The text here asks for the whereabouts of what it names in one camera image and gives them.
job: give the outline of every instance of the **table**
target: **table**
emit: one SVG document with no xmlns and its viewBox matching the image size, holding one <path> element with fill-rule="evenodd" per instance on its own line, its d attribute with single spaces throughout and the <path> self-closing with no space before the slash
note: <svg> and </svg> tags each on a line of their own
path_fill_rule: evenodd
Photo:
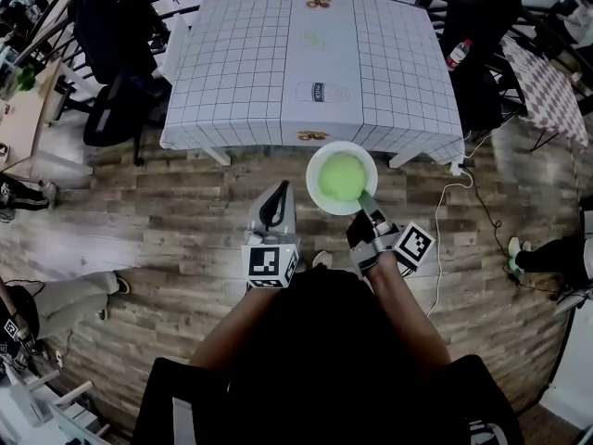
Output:
<svg viewBox="0 0 593 445">
<path fill-rule="evenodd" d="M 527 115 L 522 116 L 522 119 L 542 129 L 532 151 L 558 134 L 564 134 L 566 138 L 586 147 L 588 136 L 585 122 L 567 77 L 547 61 L 521 48 L 508 36 L 500 43 L 524 94 Z M 554 135 L 538 145 L 545 132 L 553 132 Z"/>
<path fill-rule="evenodd" d="M 70 79 L 88 91 L 95 89 L 82 80 L 74 71 L 61 63 L 53 61 L 35 78 L 35 86 L 27 92 L 18 91 L 7 101 L 10 112 L 0 122 L 0 142 L 10 147 L 6 163 L 0 163 L 0 172 L 15 167 L 28 159 L 44 159 L 60 166 L 78 171 L 80 174 L 92 174 L 93 169 L 52 153 L 39 149 L 39 139 L 45 119 L 50 111 L 51 98 L 54 95 L 57 78 L 66 74 Z"/>
<path fill-rule="evenodd" d="M 207 0 L 176 61 L 160 144 L 320 146 L 348 140 L 446 163 L 457 103 L 422 8 L 388 0 Z"/>
</svg>

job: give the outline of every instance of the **brown checkered tablecloth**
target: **brown checkered tablecloth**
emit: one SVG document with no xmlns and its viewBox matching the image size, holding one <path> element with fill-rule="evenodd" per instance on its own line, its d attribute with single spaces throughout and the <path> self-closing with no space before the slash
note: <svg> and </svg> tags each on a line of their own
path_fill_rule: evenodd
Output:
<svg viewBox="0 0 593 445">
<path fill-rule="evenodd" d="M 587 146 L 587 130 L 568 78 L 508 36 L 500 43 L 524 93 L 527 116 L 523 119 Z"/>
</svg>

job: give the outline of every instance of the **black shoe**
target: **black shoe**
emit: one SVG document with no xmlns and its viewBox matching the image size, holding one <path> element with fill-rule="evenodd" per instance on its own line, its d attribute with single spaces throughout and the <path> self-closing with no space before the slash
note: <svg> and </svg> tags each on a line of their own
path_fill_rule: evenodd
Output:
<svg viewBox="0 0 593 445">
<path fill-rule="evenodd" d="M 128 282 L 125 278 L 119 276 L 116 276 L 116 278 L 118 279 L 118 293 L 128 295 L 132 291 L 130 282 Z"/>
</svg>

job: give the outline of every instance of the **green liquid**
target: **green liquid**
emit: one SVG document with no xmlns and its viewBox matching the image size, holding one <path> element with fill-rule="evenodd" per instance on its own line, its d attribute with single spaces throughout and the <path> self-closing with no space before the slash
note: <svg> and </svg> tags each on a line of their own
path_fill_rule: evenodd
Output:
<svg viewBox="0 0 593 445">
<path fill-rule="evenodd" d="M 356 201 L 367 185 L 367 172 L 358 158 L 336 153 L 323 163 L 318 184 L 322 193 L 334 201 Z"/>
</svg>

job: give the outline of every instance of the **gray pants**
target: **gray pants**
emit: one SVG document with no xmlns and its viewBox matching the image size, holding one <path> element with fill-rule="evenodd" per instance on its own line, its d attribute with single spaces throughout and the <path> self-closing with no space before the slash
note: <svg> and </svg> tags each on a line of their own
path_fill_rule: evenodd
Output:
<svg viewBox="0 0 593 445">
<path fill-rule="evenodd" d="M 43 339 L 68 331 L 79 321 L 104 310 L 108 296 L 118 291 L 118 281 L 113 272 L 100 272 L 47 282 L 43 290 L 34 284 L 26 288 L 34 295 L 39 314 L 37 339 Z"/>
</svg>

